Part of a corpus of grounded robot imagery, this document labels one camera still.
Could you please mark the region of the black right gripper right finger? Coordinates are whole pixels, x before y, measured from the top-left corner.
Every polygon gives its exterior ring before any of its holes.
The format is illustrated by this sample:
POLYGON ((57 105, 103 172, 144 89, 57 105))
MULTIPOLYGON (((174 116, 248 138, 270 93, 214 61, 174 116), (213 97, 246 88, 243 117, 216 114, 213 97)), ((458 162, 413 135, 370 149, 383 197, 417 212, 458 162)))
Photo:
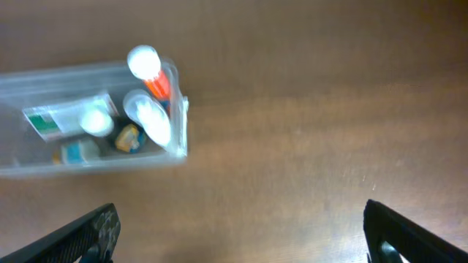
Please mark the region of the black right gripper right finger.
POLYGON ((467 261, 466 251, 372 199, 363 212, 363 230, 369 263, 467 261))

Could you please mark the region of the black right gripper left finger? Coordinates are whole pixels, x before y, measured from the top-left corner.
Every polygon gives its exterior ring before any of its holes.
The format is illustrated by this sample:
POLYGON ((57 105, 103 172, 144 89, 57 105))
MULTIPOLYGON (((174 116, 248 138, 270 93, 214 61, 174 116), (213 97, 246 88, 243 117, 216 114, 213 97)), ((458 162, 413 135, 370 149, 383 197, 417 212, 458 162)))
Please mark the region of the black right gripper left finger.
POLYGON ((116 207, 107 203, 1 258, 2 262, 109 263, 121 231, 116 207))

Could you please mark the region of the dark bottle white cap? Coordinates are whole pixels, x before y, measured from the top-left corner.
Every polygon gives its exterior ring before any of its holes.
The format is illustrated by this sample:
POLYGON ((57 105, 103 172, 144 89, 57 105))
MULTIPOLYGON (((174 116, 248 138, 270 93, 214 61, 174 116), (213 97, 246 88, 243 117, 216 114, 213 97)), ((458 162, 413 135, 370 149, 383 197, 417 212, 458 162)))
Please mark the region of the dark bottle white cap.
POLYGON ((92 109, 80 117, 79 124, 84 132, 103 139, 113 150, 137 153, 146 145, 144 129, 127 117, 92 109))

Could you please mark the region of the clear plastic container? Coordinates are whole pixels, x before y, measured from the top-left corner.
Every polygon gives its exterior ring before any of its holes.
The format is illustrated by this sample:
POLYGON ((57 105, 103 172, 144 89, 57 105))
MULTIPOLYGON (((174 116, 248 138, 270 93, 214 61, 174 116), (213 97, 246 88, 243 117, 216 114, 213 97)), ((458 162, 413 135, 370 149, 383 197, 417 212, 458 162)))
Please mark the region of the clear plastic container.
POLYGON ((138 153, 123 153, 98 143, 102 157, 85 164, 54 164, 53 154, 71 138, 45 141, 38 126, 52 124, 48 113, 34 108, 77 102, 109 95, 119 115, 124 115, 124 96, 144 84, 135 78, 124 62, 86 64, 57 69, 16 72, 1 75, 1 176, 40 178, 82 171, 109 171, 163 167, 184 162, 187 155, 186 117, 188 99, 178 87, 175 64, 162 59, 162 69, 174 86, 170 122, 173 127, 167 149, 148 142, 138 153))

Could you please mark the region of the white medicine box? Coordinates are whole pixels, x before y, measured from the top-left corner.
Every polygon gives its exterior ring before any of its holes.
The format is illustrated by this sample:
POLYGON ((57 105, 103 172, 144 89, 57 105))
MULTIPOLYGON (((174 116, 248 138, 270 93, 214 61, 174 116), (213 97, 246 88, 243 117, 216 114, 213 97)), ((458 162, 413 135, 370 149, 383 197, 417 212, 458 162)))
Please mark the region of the white medicine box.
POLYGON ((85 112, 93 109, 102 110, 109 115, 118 115, 109 94, 28 107, 23 109, 23 114, 44 141, 51 141, 84 134, 80 119, 85 112))

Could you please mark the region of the white squeeze bottle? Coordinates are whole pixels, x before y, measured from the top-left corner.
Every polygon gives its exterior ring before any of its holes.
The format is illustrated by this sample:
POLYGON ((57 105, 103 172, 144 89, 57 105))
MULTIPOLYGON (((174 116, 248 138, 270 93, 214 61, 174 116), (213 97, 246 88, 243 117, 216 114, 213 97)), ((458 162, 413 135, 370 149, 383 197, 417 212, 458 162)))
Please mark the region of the white squeeze bottle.
POLYGON ((167 148, 172 137, 170 119, 164 107, 144 90, 127 93, 123 100, 124 112, 143 127, 145 133, 157 145, 167 148))

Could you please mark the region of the orange tube white cap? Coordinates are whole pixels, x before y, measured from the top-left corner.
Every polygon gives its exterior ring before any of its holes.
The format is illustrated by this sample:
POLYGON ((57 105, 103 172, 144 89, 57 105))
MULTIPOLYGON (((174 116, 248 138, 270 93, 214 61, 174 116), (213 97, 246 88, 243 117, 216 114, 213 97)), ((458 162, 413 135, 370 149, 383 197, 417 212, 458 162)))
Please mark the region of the orange tube white cap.
POLYGON ((161 102, 168 104, 171 97, 170 81, 162 69, 162 62, 157 51, 149 45, 138 45, 127 55, 130 72, 142 80, 151 94, 161 102))

